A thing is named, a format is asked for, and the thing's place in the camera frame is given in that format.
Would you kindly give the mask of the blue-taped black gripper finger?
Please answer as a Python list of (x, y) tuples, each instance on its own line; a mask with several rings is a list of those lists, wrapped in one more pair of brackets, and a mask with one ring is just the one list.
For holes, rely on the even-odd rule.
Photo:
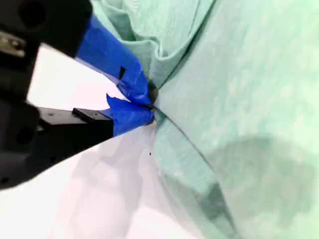
[(22, 0), (18, 16), (40, 42), (115, 78), (131, 102), (151, 106), (156, 88), (139, 59), (104, 27), (88, 0)]
[(40, 108), (38, 158), (49, 165), (154, 121), (152, 105), (107, 96), (106, 110)]

